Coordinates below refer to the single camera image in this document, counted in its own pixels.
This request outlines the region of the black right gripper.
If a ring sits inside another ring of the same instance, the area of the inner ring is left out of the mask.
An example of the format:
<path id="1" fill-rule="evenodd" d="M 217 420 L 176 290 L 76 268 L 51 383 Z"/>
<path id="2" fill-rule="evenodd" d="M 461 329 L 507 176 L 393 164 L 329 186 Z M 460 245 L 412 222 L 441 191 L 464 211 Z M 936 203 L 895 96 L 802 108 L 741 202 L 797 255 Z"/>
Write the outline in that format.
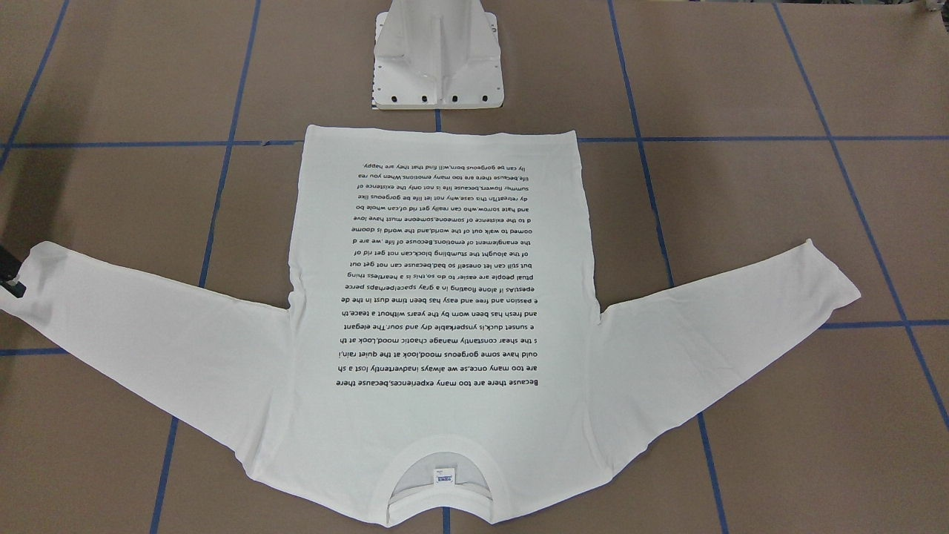
<path id="1" fill-rule="evenodd" d="M 19 281 L 21 261 L 17 260 L 7 248 L 0 246 L 0 277 L 1 286 L 16 298 L 22 298 L 26 293 L 26 286 Z"/>

